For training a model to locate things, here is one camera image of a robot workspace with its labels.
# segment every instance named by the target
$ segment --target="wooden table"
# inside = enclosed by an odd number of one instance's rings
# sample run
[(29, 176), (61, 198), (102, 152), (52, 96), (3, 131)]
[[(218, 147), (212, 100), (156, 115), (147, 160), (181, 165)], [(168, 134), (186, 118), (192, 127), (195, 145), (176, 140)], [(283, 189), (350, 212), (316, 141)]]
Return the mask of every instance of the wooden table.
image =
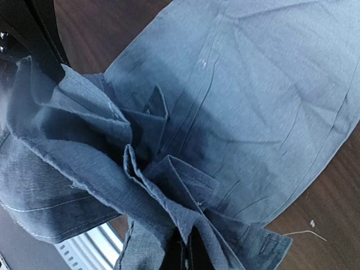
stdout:
[[(169, 2), (55, 0), (72, 67), (80, 73), (104, 71)], [(112, 225), (124, 237), (126, 219)], [(292, 235), (281, 270), (360, 269), (360, 125), (310, 188), (267, 228), (282, 234), (313, 230), (327, 240)]]

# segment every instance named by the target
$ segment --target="white stitching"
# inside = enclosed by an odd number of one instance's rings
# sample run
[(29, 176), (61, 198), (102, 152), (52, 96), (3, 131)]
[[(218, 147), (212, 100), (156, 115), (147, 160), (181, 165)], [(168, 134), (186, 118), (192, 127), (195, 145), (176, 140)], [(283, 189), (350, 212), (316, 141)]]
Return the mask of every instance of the white stitching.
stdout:
[(34, 208), (34, 209), (29, 209), (29, 210), (21, 210), (21, 209), (15, 209), (15, 208), (12, 208), (10, 206), (8, 206), (7, 204), (2, 204), (4, 207), (12, 210), (12, 211), (15, 211), (15, 212), (19, 212), (19, 213), (28, 213), (28, 212), (35, 212), (35, 211), (40, 211), (40, 210), (46, 210), (46, 209), (51, 209), (51, 208), (55, 208), (55, 207), (58, 207), (60, 205), (64, 205), (64, 204), (68, 204), (68, 203), (72, 203), (72, 202), (75, 202), (75, 201), (80, 201), (80, 200), (85, 200), (85, 199), (88, 199), (92, 197), (91, 195), (89, 196), (86, 196), (86, 197), (83, 197), (83, 198), (79, 198), (79, 199), (75, 199), (75, 200), (71, 200), (71, 201), (66, 201), (66, 202), (62, 202), (60, 204), (56, 204), (56, 205), (52, 205), (52, 206), (48, 206), (48, 207), (43, 207), (43, 208)]
[(59, 234), (59, 235), (55, 235), (55, 236), (43, 236), (43, 235), (38, 235), (38, 234), (36, 234), (36, 233), (30, 232), (27, 227), (25, 227), (24, 225), (22, 225), (22, 224), (19, 223), (18, 221), (16, 221), (16, 222), (17, 222), (20, 226), (22, 226), (22, 228), (24, 228), (24, 229), (25, 229), (29, 234), (31, 234), (32, 236), (41, 237), (41, 238), (44, 238), (44, 239), (53, 239), (53, 238), (57, 238), (57, 237), (60, 237), (60, 236), (62, 236), (62, 235), (65, 235), (65, 234), (67, 234), (67, 233), (69, 233), (69, 232), (71, 232), (71, 231), (74, 231), (74, 230), (78, 229), (78, 228), (81, 228), (81, 227), (83, 227), (83, 226), (85, 226), (85, 225), (87, 225), (87, 224), (89, 224), (89, 223), (98, 221), (98, 220), (100, 220), (100, 219), (109, 217), (109, 216), (114, 215), (114, 214), (115, 214), (115, 216), (118, 216), (118, 213), (117, 213), (117, 212), (112, 212), (112, 213), (110, 213), (110, 214), (103, 215), (102, 217), (99, 217), (99, 218), (94, 219), (94, 220), (92, 220), (92, 221), (85, 222), (85, 223), (83, 223), (83, 224), (81, 224), (81, 225), (79, 225), (79, 226), (76, 226), (76, 227), (74, 227), (74, 228), (71, 228), (71, 229), (67, 230), (66, 232), (63, 232), (63, 233), (61, 233), (61, 234)]

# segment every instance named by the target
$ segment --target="blue chambray fabric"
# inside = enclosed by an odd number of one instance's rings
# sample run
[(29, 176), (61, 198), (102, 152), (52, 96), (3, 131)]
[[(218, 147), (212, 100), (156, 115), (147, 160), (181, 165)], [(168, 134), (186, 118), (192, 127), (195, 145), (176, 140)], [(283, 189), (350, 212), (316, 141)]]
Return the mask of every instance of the blue chambray fabric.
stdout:
[[(55, 242), (128, 214), (122, 269), (156, 269), (173, 228), (187, 241), (193, 225), (216, 269), (275, 269), (290, 240), (262, 227), (359, 121), (359, 11), (355, 0), (175, 0), (104, 75), (64, 66), (57, 85), (22, 60), (0, 200)], [(158, 251), (149, 264), (142, 241)]]
[[(186, 243), (196, 226), (215, 269), (275, 269), (290, 247), (288, 237), (216, 211), (220, 184), (209, 175), (171, 155), (157, 161), (169, 117), (158, 87), (143, 112), (132, 111), (115, 106), (91, 82), (94, 78), (64, 69), (66, 77), (57, 85), (30, 58), (20, 61), (7, 113), (9, 137), (59, 171), (74, 188), (87, 191), (149, 231), (160, 245), (154, 265), (176, 227)], [(6, 154), (11, 160), (19, 153)], [(37, 180), (16, 181), (32, 185)], [(51, 208), (48, 213), (57, 211)], [(71, 217), (64, 217), (72, 224)], [(138, 251), (127, 249), (129, 253)], [(135, 255), (130, 261), (144, 260)]]

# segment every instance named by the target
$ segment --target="black metal frame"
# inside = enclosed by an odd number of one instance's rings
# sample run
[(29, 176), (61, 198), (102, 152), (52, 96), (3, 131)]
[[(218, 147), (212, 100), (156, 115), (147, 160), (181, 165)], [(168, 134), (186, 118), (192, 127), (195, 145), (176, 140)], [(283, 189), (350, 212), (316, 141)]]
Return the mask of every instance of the black metal frame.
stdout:
[(0, 58), (16, 62), (32, 55), (42, 70), (60, 81), (69, 65), (62, 46), (53, 0), (0, 0)]

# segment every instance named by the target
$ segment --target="loose thread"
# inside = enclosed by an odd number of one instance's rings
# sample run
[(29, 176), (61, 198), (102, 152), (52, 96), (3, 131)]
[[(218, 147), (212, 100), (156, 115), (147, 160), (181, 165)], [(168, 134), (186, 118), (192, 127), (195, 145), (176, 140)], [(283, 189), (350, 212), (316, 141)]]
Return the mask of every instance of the loose thread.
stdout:
[(289, 233), (286, 233), (284, 234), (285, 236), (288, 236), (288, 235), (299, 235), (301, 233), (312, 233), (313, 235), (316, 235), (317, 237), (319, 237), (320, 239), (322, 239), (323, 241), (327, 242), (327, 240), (323, 237), (321, 237), (320, 235), (318, 235), (317, 233), (313, 232), (313, 231), (300, 231), (300, 232), (289, 232)]

